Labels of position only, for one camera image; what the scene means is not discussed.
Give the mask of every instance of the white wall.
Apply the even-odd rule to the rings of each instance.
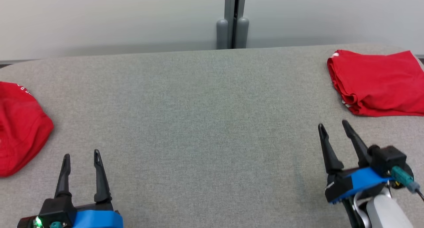
[[[208,50],[224,0],[0,0],[0,61]]]
[[[247,47],[377,42],[424,55],[423,0],[246,0]]]

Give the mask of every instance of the black cable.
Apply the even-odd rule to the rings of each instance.
[[[420,190],[415,190],[417,193],[418,193],[418,195],[420,195],[420,198],[422,199],[422,201],[424,202],[424,195],[421,193],[421,191]]]

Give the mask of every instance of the green led indicator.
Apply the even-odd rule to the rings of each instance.
[[[41,220],[37,217],[35,217],[35,225],[37,227],[43,227],[43,223],[41,222]]]

